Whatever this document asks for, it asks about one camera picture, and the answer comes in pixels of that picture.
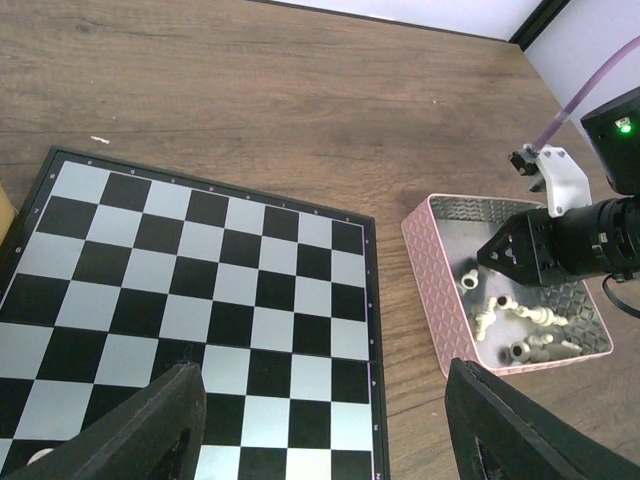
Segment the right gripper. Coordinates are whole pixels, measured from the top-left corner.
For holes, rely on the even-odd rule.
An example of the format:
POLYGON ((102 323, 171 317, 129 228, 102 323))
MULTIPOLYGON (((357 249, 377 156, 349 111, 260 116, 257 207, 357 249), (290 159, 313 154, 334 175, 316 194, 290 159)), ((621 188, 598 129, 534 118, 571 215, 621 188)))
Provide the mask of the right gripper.
POLYGON ((639 270, 639 199, 623 197, 552 218, 544 209, 511 216, 478 250, 480 266, 523 286, 554 286, 639 270))

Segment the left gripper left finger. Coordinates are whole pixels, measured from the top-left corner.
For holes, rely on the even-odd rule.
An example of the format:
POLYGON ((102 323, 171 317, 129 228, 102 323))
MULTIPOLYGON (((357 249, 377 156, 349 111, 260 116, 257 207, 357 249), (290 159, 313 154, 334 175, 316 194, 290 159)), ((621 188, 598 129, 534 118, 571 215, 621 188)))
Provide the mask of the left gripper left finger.
POLYGON ((200 366, 174 365, 9 479, 193 479, 206 425, 200 366))

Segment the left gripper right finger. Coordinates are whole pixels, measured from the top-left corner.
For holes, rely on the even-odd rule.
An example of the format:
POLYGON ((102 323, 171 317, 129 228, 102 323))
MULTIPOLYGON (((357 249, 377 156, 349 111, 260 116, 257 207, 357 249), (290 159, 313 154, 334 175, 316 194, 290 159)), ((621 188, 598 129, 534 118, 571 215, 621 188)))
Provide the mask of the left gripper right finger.
POLYGON ((445 389, 461 479, 637 479, 639 466, 591 440, 473 361, 445 389))

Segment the white bishop piece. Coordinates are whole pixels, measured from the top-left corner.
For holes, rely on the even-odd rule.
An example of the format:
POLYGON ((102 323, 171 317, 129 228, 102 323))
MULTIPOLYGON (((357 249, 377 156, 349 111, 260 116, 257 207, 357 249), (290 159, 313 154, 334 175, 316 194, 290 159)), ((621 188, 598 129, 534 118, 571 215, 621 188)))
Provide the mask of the white bishop piece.
POLYGON ((541 348, 532 347, 529 353, 529 361, 532 363, 544 363, 566 360, 578 357, 582 354, 582 348, 573 343, 563 341, 561 343, 549 343, 541 348))

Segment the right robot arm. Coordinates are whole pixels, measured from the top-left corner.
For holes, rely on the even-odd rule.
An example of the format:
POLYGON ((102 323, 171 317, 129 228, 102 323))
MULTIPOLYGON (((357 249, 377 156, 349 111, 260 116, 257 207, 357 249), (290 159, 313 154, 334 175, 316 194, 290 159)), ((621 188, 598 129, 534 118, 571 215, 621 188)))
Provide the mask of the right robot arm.
POLYGON ((595 203, 586 174, 562 148, 529 145, 510 161, 547 205, 516 213, 477 252, 481 266, 524 286, 639 275, 639 91, 584 115, 581 125, 616 197, 595 203))

